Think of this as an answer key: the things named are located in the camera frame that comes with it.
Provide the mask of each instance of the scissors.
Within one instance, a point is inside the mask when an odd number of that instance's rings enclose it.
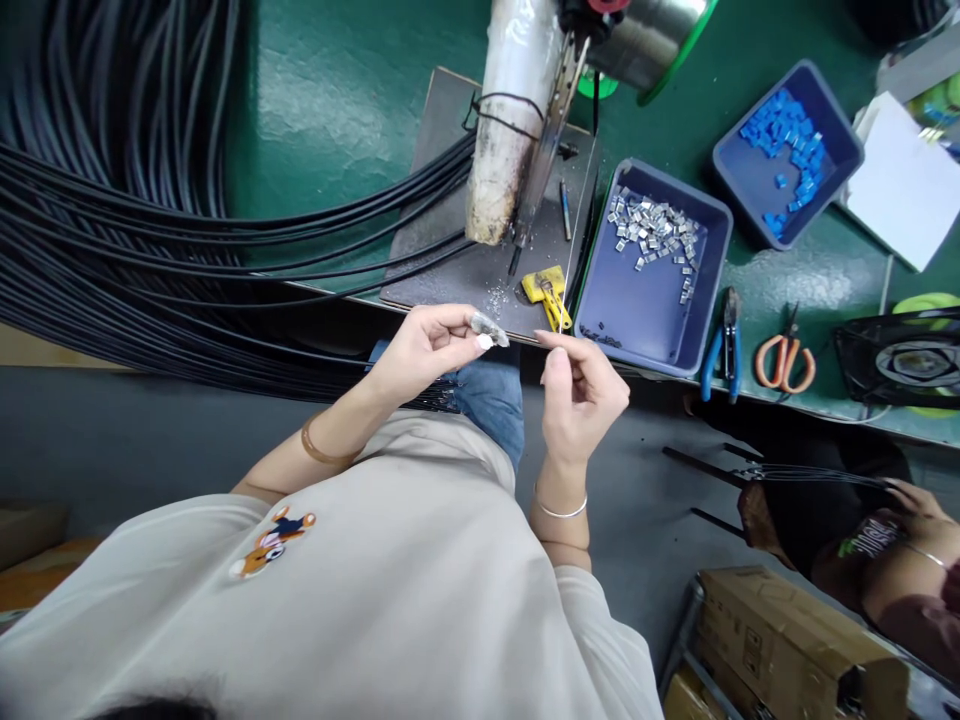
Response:
[[[710,402],[713,370],[723,348],[723,376],[730,383],[730,404],[740,396],[740,295],[728,287],[723,299],[723,321],[703,361],[700,375],[700,399]]]
[[[813,382],[817,376],[817,361],[813,359],[813,353],[808,348],[800,348],[800,339],[797,337],[797,310],[800,309],[800,303],[793,306],[793,312],[790,313],[790,320],[786,328],[780,335],[774,335],[767,340],[760,349],[757,350],[757,357],[754,361],[754,370],[757,372],[757,381],[764,387],[777,389],[789,395],[802,393]],[[777,360],[773,378],[767,377],[765,367],[767,364],[767,353],[774,345],[779,343],[777,348]],[[793,364],[797,360],[797,355],[803,355],[807,363],[807,372],[803,380],[796,387],[790,384],[790,376],[793,374]]]

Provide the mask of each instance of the jeans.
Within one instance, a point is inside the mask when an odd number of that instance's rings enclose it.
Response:
[[[380,340],[370,360],[387,349],[389,340]],[[523,392],[520,389],[520,346],[495,347],[443,380],[455,383],[448,407],[466,415],[510,458],[513,471],[523,455]]]

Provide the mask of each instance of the white t-shirt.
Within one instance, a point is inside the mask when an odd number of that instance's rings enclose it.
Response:
[[[646,642],[592,575],[551,566],[513,484],[469,420],[402,411],[273,508],[211,495],[134,518],[0,637],[0,707],[662,720]]]

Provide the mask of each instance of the gray floor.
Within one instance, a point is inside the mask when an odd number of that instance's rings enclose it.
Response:
[[[632,407],[590,466],[595,572],[614,617],[647,638],[655,667],[697,570],[775,565],[689,513],[696,505],[737,523],[733,488],[661,453],[670,444],[716,459],[725,439],[683,415],[680,392],[634,383]],[[0,497],[68,502],[73,536],[106,534],[159,505],[228,490],[311,412],[302,403],[101,371],[0,368],[0,398]],[[544,452],[541,389],[525,386],[524,402],[517,496],[527,506]],[[927,465],[934,469],[920,471],[920,484],[949,490],[949,470]]]

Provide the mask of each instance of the coworker's hand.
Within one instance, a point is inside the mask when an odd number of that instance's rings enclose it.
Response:
[[[630,402],[630,388],[590,340],[538,330],[547,355],[543,437],[554,460],[586,466],[613,421]]]
[[[902,480],[889,480],[895,487],[887,492],[900,501],[907,515],[902,518],[910,538],[919,542],[948,542],[960,548],[960,525],[947,515],[929,490]]]
[[[399,407],[444,373],[476,360],[493,345],[470,329],[472,305],[418,305],[403,321],[364,382]]]

